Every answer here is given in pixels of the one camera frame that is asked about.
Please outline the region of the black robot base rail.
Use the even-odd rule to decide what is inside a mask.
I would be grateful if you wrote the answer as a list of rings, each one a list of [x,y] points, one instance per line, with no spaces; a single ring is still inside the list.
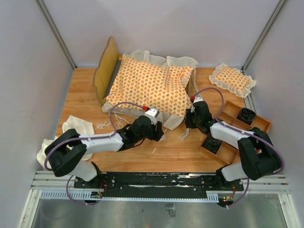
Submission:
[[[80,203],[101,200],[156,202],[232,202],[243,194],[288,194],[284,175],[258,180],[235,180],[220,186],[213,173],[103,172],[91,183],[81,178],[55,177],[37,171],[31,190],[43,199],[73,199]]]

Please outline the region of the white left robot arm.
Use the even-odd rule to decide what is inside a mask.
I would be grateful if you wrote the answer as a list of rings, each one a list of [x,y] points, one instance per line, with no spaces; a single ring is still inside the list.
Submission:
[[[101,184],[102,176],[93,163],[83,160],[85,155],[125,151],[137,147],[145,139],[158,142],[162,136],[162,123],[153,123],[144,115],[113,133],[88,135],[70,129],[45,149],[46,169],[52,170],[56,177],[76,176],[96,188]]]

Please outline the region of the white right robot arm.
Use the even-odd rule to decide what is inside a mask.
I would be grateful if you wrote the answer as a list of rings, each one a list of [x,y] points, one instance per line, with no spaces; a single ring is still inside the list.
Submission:
[[[240,162],[226,165],[217,170],[215,184],[226,190],[238,179],[258,180],[266,175],[281,171],[283,161],[264,131],[246,131],[236,128],[218,118],[213,118],[207,103],[201,98],[191,99],[192,107],[186,110],[186,126],[212,139],[220,140],[236,148]]]

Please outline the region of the duck print bed cover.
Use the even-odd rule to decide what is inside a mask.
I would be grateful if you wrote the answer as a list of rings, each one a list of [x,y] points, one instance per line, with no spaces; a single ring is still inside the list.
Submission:
[[[154,107],[163,127],[174,130],[191,106],[186,87],[197,66],[191,57],[159,57],[140,50],[123,54],[102,111],[139,117],[142,106]]]

